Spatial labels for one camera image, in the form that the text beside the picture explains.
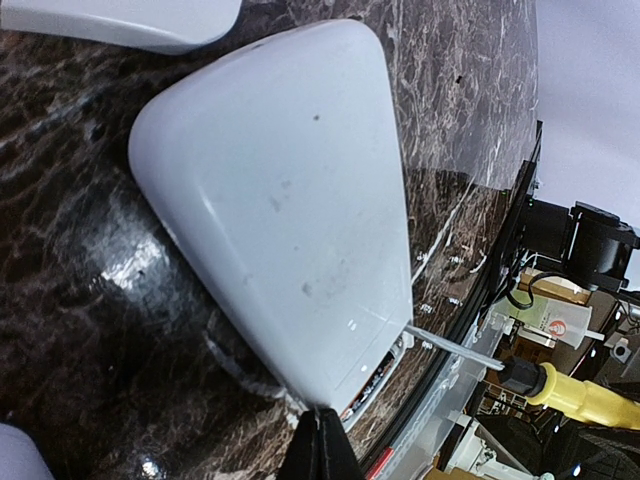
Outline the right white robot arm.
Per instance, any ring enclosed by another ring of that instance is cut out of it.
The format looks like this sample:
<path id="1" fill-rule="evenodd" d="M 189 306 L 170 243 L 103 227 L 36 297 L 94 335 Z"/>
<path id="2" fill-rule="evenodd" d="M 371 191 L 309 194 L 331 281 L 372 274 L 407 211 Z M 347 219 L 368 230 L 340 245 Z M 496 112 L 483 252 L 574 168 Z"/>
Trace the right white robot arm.
<path id="1" fill-rule="evenodd" d="M 582 202 L 568 209 L 532 200 L 523 211 L 523 246 L 578 286 L 618 293 L 639 234 L 620 217 Z"/>

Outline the white wide remote battery cover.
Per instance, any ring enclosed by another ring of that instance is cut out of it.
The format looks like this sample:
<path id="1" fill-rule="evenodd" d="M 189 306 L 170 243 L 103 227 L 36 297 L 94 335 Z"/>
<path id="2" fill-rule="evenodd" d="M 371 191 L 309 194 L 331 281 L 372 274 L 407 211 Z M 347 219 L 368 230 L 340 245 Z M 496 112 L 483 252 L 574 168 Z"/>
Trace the white wide remote battery cover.
<path id="1" fill-rule="evenodd" d="M 1 28 L 181 55 L 225 36 L 236 23 L 241 4 L 240 0 L 3 1 Z"/>

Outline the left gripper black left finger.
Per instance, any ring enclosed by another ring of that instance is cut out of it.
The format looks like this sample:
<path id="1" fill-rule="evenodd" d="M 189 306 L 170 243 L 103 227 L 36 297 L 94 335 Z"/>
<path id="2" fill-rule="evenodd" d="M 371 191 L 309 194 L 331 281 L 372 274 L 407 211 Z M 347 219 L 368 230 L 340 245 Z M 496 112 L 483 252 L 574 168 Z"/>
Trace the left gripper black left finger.
<path id="1" fill-rule="evenodd" d="M 320 469 L 320 411 L 303 413 L 279 469 L 279 480 L 317 480 Z"/>

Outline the yellow handled screwdriver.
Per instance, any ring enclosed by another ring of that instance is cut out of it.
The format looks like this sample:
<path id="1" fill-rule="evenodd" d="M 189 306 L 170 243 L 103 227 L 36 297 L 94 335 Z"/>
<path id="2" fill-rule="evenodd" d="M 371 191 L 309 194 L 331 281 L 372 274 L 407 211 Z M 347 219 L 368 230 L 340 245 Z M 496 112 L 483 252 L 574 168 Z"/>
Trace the yellow handled screwdriver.
<path id="1" fill-rule="evenodd" d="M 639 429 L 639 404 L 591 381 L 579 381 L 550 363 L 534 364 L 518 357 L 502 362 L 453 341 L 408 325 L 404 331 L 441 350 L 497 373 L 499 383 L 531 405 L 547 405 L 585 424 L 632 431 Z"/>

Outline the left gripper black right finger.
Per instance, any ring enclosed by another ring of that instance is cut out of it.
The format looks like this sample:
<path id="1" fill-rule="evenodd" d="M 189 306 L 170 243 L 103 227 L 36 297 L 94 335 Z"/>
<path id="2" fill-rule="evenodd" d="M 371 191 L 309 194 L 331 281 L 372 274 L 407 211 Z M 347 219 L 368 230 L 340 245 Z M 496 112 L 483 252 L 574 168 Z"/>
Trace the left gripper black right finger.
<path id="1" fill-rule="evenodd" d="M 336 411 L 329 408 L 318 410 L 317 423 L 319 478 L 362 479 L 363 472 Z"/>

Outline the white remote with battery bay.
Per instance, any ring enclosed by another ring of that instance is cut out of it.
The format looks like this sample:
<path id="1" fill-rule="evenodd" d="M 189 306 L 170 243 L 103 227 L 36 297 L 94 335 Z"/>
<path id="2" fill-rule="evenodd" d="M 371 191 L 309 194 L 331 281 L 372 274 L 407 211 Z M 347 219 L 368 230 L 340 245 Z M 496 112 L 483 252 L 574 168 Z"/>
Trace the white remote with battery bay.
<path id="1" fill-rule="evenodd" d="M 0 474 L 2 480 L 53 480 L 33 440 L 22 430 L 1 425 Z"/>

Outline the small white remote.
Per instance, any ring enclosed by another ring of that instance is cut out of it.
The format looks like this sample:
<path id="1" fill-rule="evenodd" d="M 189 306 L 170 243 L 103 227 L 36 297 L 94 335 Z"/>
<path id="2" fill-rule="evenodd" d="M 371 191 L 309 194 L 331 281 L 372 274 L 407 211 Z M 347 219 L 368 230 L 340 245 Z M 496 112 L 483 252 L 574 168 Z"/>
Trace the small white remote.
<path id="1" fill-rule="evenodd" d="M 321 21 L 214 61 L 144 106 L 128 158 L 271 374 L 341 419 L 413 317 L 401 152 L 376 33 Z"/>

